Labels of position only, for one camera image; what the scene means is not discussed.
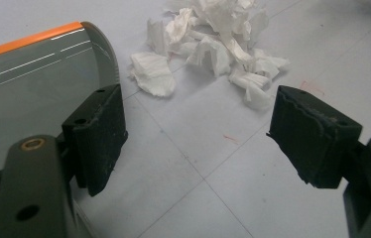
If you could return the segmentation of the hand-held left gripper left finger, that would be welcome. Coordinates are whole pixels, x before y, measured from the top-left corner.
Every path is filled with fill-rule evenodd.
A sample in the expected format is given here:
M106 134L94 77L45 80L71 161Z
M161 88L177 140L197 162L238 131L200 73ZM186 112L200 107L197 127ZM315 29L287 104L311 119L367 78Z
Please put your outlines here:
M128 138L121 86L92 92L62 123L62 134L77 184L98 195Z

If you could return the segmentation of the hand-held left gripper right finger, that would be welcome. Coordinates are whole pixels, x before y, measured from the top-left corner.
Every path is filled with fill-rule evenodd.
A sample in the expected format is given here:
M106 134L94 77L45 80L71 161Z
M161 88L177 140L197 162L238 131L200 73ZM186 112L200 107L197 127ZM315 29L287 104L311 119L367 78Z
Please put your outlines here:
M300 178L317 188L337 188L343 160L356 147L362 126L312 94L278 87L268 136Z

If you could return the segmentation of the grey dustpan with orange edge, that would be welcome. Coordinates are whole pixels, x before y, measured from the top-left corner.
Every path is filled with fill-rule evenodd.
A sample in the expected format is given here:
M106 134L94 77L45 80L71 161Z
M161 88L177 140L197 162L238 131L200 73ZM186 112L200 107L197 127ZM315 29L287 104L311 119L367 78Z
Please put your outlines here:
M73 22L0 46L0 170L23 138L56 136L95 90L119 82L106 36Z

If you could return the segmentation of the pile of white tissue scraps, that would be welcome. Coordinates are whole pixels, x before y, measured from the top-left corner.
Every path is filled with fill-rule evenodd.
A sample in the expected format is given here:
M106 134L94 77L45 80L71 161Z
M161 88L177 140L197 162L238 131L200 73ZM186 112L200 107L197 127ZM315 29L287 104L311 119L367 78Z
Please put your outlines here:
M158 97L174 93L172 56L189 65L207 65L216 77L244 90L243 102L255 110L270 106L267 93L273 79L290 64L258 49L256 43L269 25L257 0L167 0L173 20L147 22L148 52L131 55L130 76L145 92Z

